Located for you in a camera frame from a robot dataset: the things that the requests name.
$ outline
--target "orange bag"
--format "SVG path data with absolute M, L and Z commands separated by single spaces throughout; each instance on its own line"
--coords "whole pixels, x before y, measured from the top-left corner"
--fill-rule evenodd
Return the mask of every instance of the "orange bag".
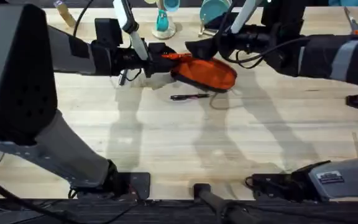
M 180 63 L 171 70 L 172 77 L 197 88 L 225 93 L 236 82 L 236 71 L 215 58 L 205 61 L 193 58 L 191 54 L 166 54 L 162 56 L 172 60 L 180 60 Z

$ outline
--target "black cable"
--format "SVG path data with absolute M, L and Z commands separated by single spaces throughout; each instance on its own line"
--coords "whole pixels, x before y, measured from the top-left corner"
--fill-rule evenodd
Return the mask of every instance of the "black cable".
M 17 221 L 17 222 L 12 222 L 12 223 L 9 223 L 9 224 L 20 224 L 20 223 L 25 223 L 25 222 L 28 222 L 28 221 L 31 221 L 31 220 L 35 220 L 35 219 L 38 219 L 40 217 L 44 217 L 46 215 L 39 215 L 39 216 L 36 216 L 36 217 L 32 217 L 32 218 L 26 218 L 25 220 L 20 220 L 20 221 Z
M 240 53 L 240 50 L 238 50 L 236 52 L 236 60 L 239 60 L 239 53 Z M 243 66 L 241 63 L 238 63 L 240 65 L 240 67 L 242 68 L 246 68 L 246 69 L 253 69 L 255 68 L 256 66 L 258 66 L 262 61 L 264 60 L 263 57 L 261 57 L 256 63 L 254 63 L 253 65 L 249 66 L 249 67 L 245 67 Z
M 349 220 L 344 220 L 342 218 L 330 217 L 330 216 L 327 216 L 327 215 L 311 215 L 311 214 L 307 214 L 307 213 L 296 213 L 296 212 L 289 212 L 289 211 L 284 211 L 284 210 L 276 210 L 276 209 L 271 209 L 271 208 L 260 208 L 258 206 L 246 205 L 246 204 L 244 204 L 244 208 L 245 209 L 252 208 L 252 209 L 260 210 L 260 211 L 263 211 L 263 212 L 280 213 L 280 214 L 283 214 L 283 215 L 291 215 L 291 216 L 297 216 L 297 217 L 319 219 L 319 220 L 324 220 L 324 221 L 329 221 L 329 222 L 358 224 L 358 221 L 357 222 L 356 221 L 349 221 Z
M 227 60 L 228 62 L 231 62 L 231 63 L 251 62 L 251 61 L 257 60 L 258 58 L 261 58 L 261 57 L 263 57 L 263 56 L 265 56 L 265 55 L 267 55 L 269 53 L 272 53 L 273 51 L 275 51 L 275 50 L 277 50 L 277 49 L 279 49 L 281 47 L 284 47 L 284 46 L 286 46 L 288 44 L 294 44 L 296 42 L 300 42 L 300 41 L 304 41 L 304 40 L 309 40 L 309 37 L 300 37 L 300 38 L 297 38 L 297 39 L 292 39 L 292 40 L 286 41 L 286 42 L 278 44 L 278 45 L 276 45 L 276 46 L 274 46 L 272 48 L 269 48 L 266 51 L 264 51 L 264 52 L 262 52 L 262 53 L 260 53 L 260 54 L 258 54 L 256 56 L 253 56 L 253 57 L 250 57 L 250 58 L 247 58 L 247 59 L 243 59 L 243 60 L 233 60 L 233 59 L 229 59 L 228 57 L 223 56 L 223 55 L 222 55 L 222 58 L 224 60 Z
M 127 77 L 125 77 L 125 78 L 127 79 L 127 81 L 132 82 L 132 81 L 134 81 L 141 73 L 142 73 L 142 69 L 140 68 L 140 69 L 139 69 L 139 72 L 135 75 L 134 78 L 132 78 L 132 79 L 128 79 Z
M 73 36 L 77 35 L 78 26 L 79 26 L 79 24 L 81 22 L 81 19 L 84 16 L 86 10 L 90 7 L 92 2 L 93 2 L 93 0 L 89 0 L 88 3 L 86 4 L 85 8 L 81 11 L 80 15 L 78 16 L 77 21 L 75 22 Z
M 342 218 L 330 217 L 330 216 L 326 216 L 326 215 L 312 215 L 312 214 L 289 212 L 289 211 L 284 211 L 284 210 L 276 210 L 276 209 L 271 209 L 271 208 L 261 208 L 261 207 L 258 207 L 258 206 L 248 205 L 248 204 L 245 204 L 245 203 L 235 202 L 235 201 L 226 202 L 222 207 L 220 207 L 216 211 L 216 215 L 218 217 L 218 223 L 223 223 L 224 218 L 227 216 L 227 213 L 230 212 L 234 207 L 244 208 L 248 213 L 249 213 L 248 208 L 252 208 L 252 209 L 255 209 L 255 210 L 260 210 L 262 212 L 280 213 L 280 214 L 283 214 L 283 215 L 297 216 L 297 217 L 310 218 L 310 219 L 318 219 L 318 220 L 324 220 L 324 221 L 329 221 L 329 222 L 358 224 L 358 222 L 344 220 Z
M 28 208 L 28 209 L 31 209 L 35 212 L 38 212 L 38 213 L 41 213 L 43 215 L 48 215 L 52 218 L 55 218 L 61 222 L 66 222 L 66 223 L 70 223 L 70 224 L 82 224 L 80 222 L 77 222 L 77 221 L 74 221 L 74 220 L 71 220 L 71 219 L 68 219 L 66 217 L 64 217 L 63 215 L 58 215 L 54 212 L 51 212 L 49 210 L 46 210 L 44 208 L 40 208 L 38 206 L 35 206 L 33 203 L 29 203 L 29 202 L 26 202 L 25 200 L 19 198 L 18 196 L 10 193 L 9 191 L 7 191 L 5 188 L 1 187 L 0 186 L 0 195 L 2 195 L 3 197 L 5 197 L 6 199 L 18 204 L 18 205 L 21 205 L 25 208 Z
M 244 59 L 244 60 L 233 60 L 233 59 L 230 59 L 230 58 L 226 57 L 224 54 L 222 54 L 221 48 L 220 48 L 221 39 L 222 39 L 222 33 L 223 33 L 224 25 L 225 25 L 225 23 L 226 23 L 226 21 L 227 21 L 227 19 L 229 17 L 229 14 L 231 13 L 231 11 L 233 10 L 234 6 L 237 4 L 238 1 L 239 0 L 235 0 L 235 1 L 232 2 L 232 4 L 230 5 L 229 9 L 227 10 L 227 12 L 225 13 L 225 15 L 223 17 L 223 20 L 221 22 L 221 25 L 219 26 L 218 32 L 215 35 L 216 36 L 216 46 L 218 48 L 218 52 L 221 54 L 221 56 L 222 56 L 222 58 L 224 60 L 227 60 L 228 62 L 231 62 L 231 63 L 251 62 L 251 61 L 257 60 L 257 59 L 263 57 L 264 55 L 267 55 L 267 54 L 269 54 L 269 53 L 271 53 L 271 52 L 273 52 L 273 51 L 275 51 L 275 50 L 277 50 L 277 49 L 279 49 L 281 47 L 284 47 L 284 46 L 286 46 L 288 44 L 293 44 L 295 42 L 299 42 L 299 41 L 303 41 L 303 40 L 309 40 L 308 37 L 300 37 L 300 38 L 297 38 L 297 39 L 289 40 L 289 41 L 286 41 L 286 42 L 281 43 L 279 45 L 276 45 L 276 46 L 274 46 L 274 47 L 272 47 L 270 49 L 267 49 L 266 51 L 264 51 L 264 52 L 262 52 L 262 53 L 260 53 L 260 54 L 258 54 L 256 56 L 253 56 L 251 58 L 247 58 L 247 59 Z
M 116 221 L 117 219 L 119 219 L 121 216 L 125 215 L 127 212 L 131 211 L 134 207 L 140 205 L 139 203 L 130 206 L 129 208 L 125 209 L 124 211 L 122 211 L 120 214 L 118 214 L 117 216 L 115 216 L 114 218 L 110 219 L 109 221 L 103 222 L 101 224 L 110 224 L 114 221 Z

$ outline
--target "black mount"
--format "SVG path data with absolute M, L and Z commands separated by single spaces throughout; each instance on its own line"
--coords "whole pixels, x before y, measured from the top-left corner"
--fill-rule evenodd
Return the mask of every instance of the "black mount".
M 104 184 L 96 188 L 70 187 L 68 198 L 111 198 L 146 200 L 150 196 L 150 174 L 148 172 L 118 172 L 109 160 L 109 171 Z
M 291 174 L 253 174 L 245 179 L 245 184 L 253 191 L 256 200 L 281 198 L 291 202 L 321 202 L 309 173 L 313 168 L 329 162 L 331 161 L 308 165 Z

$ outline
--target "table surface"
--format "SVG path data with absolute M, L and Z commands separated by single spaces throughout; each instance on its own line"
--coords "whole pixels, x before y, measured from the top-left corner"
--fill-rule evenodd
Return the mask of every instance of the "table surface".
M 56 10 L 45 11 L 50 25 L 72 33 Z M 156 9 L 133 11 L 139 34 L 158 42 L 151 34 Z M 80 10 L 71 12 L 77 17 Z M 185 52 L 184 41 L 198 39 L 198 12 L 169 14 L 178 33 L 167 45 Z M 358 21 L 358 8 L 351 12 Z M 258 9 L 250 23 L 259 24 L 261 14 Z M 95 17 L 114 17 L 114 10 L 88 10 L 78 31 L 86 41 L 96 38 Z M 303 34 L 349 32 L 343 8 L 306 10 Z M 128 44 L 125 35 L 123 46 Z M 318 161 L 357 157 L 352 133 L 358 131 L 358 110 L 347 107 L 344 98 L 358 94 L 358 86 L 286 77 L 266 64 L 253 70 L 232 66 L 238 72 L 235 87 L 212 102 L 170 101 L 170 95 L 199 91 L 184 83 L 152 90 L 140 87 L 147 85 L 144 78 L 117 87 L 117 78 L 57 73 L 58 107 L 78 135 L 120 171 L 150 172 L 151 198 L 191 198 L 194 183 L 208 182 L 224 198 L 252 199 L 243 180 L 253 173 L 291 172 Z M 12 155 L 0 163 L 0 184 L 25 198 L 66 198 L 69 187 Z

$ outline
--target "wooden table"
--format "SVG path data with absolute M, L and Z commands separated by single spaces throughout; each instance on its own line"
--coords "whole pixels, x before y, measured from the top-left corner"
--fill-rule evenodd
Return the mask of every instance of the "wooden table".
M 72 33 L 56 10 L 45 11 L 50 25 Z M 71 11 L 74 17 L 80 13 Z M 156 9 L 133 11 L 140 35 L 157 42 L 151 34 Z M 198 11 L 170 13 L 179 32 L 166 43 L 177 52 L 186 51 L 184 41 L 198 39 Z M 358 20 L 358 8 L 351 12 Z M 261 14 L 258 10 L 250 23 L 258 24 Z M 89 9 L 79 37 L 96 38 L 95 17 L 114 17 L 114 10 Z M 350 32 L 341 7 L 308 8 L 305 19 L 304 34 Z M 191 198 L 194 183 L 208 182 L 224 198 L 252 199 L 242 182 L 253 173 L 291 172 L 318 161 L 357 157 L 358 110 L 347 107 L 344 98 L 358 94 L 358 86 L 286 77 L 266 64 L 253 70 L 232 66 L 236 85 L 213 100 L 215 109 L 209 99 L 170 101 L 170 95 L 199 91 L 183 83 L 158 90 L 139 83 L 119 88 L 117 78 L 57 73 L 58 105 L 68 124 L 120 171 L 150 172 L 151 198 Z M 11 155 L 0 163 L 0 184 L 26 198 L 66 198 L 69 187 Z

